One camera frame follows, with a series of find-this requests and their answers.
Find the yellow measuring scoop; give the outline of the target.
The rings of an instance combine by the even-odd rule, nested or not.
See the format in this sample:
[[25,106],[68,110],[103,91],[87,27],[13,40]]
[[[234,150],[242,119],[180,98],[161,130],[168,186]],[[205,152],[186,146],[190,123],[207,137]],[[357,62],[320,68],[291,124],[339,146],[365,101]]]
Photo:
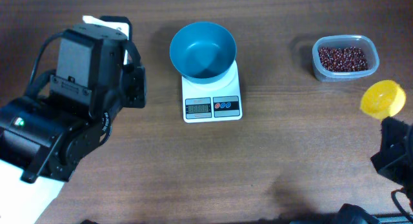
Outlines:
[[395,116],[404,107],[407,96],[393,80],[382,80],[367,89],[360,101],[360,110],[374,119]]

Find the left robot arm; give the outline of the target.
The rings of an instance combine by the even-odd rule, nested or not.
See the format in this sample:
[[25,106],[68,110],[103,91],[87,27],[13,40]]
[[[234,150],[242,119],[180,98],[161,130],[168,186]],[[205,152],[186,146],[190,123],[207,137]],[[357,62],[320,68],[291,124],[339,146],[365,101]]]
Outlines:
[[55,69],[33,71],[1,108],[1,222],[35,223],[79,162],[109,139],[123,108],[146,105],[146,75],[125,17],[79,23]]

